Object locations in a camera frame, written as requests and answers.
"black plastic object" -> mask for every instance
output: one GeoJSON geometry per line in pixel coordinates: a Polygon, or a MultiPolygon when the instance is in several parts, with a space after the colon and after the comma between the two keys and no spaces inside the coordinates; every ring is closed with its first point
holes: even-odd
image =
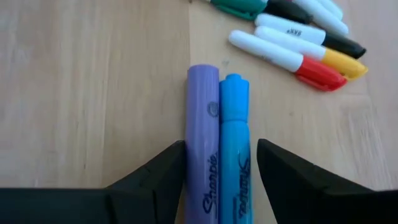
{"type": "Polygon", "coordinates": [[[0,223],[172,224],[184,177],[177,141],[105,189],[0,189],[0,223]]]}
{"type": "Polygon", "coordinates": [[[268,0],[264,12],[302,24],[309,24],[312,22],[312,15],[307,13],[296,3],[288,0],[268,0]]]}
{"type": "Polygon", "coordinates": [[[332,34],[329,32],[326,32],[325,40],[323,41],[322,45],[349,55],[355,59],[359,59],[366,53],[366,49],[359,43],[338,34],[332,34]]]}
{"type": "Polygon", "coordinates": [[[398,221],[396,190],[372,191],[265,139],[257,161],[278,224],[398,221]]]}

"wooden surface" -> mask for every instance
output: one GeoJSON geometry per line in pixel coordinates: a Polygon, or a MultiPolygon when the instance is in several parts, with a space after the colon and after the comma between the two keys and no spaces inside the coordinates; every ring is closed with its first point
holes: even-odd
{"type": "MultiPolygon", "coordinates": [[[[187,69],[210,63],[251,83],[253,161],[267,138],[398,188],[398,2],[337,2],[369,73],[320,93],[229,45],[253,25],[207,2],[0,0],[0,186],[103,187],[130,173],[183,139],[187,69]]],[[[274,223],[252,164],[256,223],[274,223]]]]}

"white marker barrel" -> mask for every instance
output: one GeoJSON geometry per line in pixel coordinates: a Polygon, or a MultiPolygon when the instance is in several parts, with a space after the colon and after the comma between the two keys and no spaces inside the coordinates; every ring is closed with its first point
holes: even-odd
{"type": "Polygon", "coordinates": [[[317,0],[325,9],[331,12],[333,15],[337,17],[337,19],[342,20],[343,11],[340,7],[336,5],[332,0],[317,0]]]}
{"type": "Polygon", "coordinates": [[[292,35],[285,34],[269,27],[257,27],[254,35],[286,49],[314,58],[318,61],[321,61],[326,53],[326,48],[322,46],[296,38],[292,35]]]}
{"type": "Polygon", "coordinates": [[[233,30],[228,37],[231,44],[282,68],[295,73],[303,62],[303,55],[262,40],[255,35],[233,30]]]}
{"type": "Polygon", "coordinates": [[[259,14],[255,23],[256,26],[267,26],[318,45],[321,45],[326,37],[324,30],[265,13],[259,14]]]}
{"type": "Polygon", "coordinates": [[[293,0],[292,2],[311,14],[313,21],[325,30],[339,35],[348,34],[347,25],[325,9],[317,0],[293,0]]]}

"white marker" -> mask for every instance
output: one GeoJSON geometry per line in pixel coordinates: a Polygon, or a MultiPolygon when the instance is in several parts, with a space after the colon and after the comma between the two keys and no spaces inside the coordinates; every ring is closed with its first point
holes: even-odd
{"type": "Polygon", "coordinates": [[[337,50],[355,59],[362,57],[366,52],[364,47],[342,35],[332,34],[316,27],[307,26],[270,14],[262,13],[258,15],[255,23],[256,26],[267,26],[314,44],[337,50]]]}
{"type": "Polygon", "coordinates": [[[329,10],[337,19],[342,20],[343,11],[332,0],[317,0],[323,7],[329,10]]]}
{"type": "Polygon", "coordinates": [[[228,39],[234,46],[281,66],[294,73],[300,81],[319,90],[333,91],[347,82],[335,69],[255,35],[234,30],[228,39]]]}
{"type": "Polygon", "coordinates": [[[368,68],[352,57],[332,49],[296,38],[265,26],[257,27],[254,34],[263,40],[277,44],[294,52],[309,56],[325,65],[334,68],[348,80],[363,76],[368,68]]]}
{"type": "Polygon", "coordinates": [[[325,30],[335,34],[347,35],[348,27],[317,0],[292,0],[307,13],[313,16],[313,21],[325,30]]]}

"blue marker cap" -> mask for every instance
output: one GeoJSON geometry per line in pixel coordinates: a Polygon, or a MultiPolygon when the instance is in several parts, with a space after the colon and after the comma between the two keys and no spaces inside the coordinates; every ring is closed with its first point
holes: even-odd
{"type": "Polygon", "coordinates": [[[249,82],[238,74],[229,74],[220,83],[221,122],[241,120],[247,123],[249,82]]]}

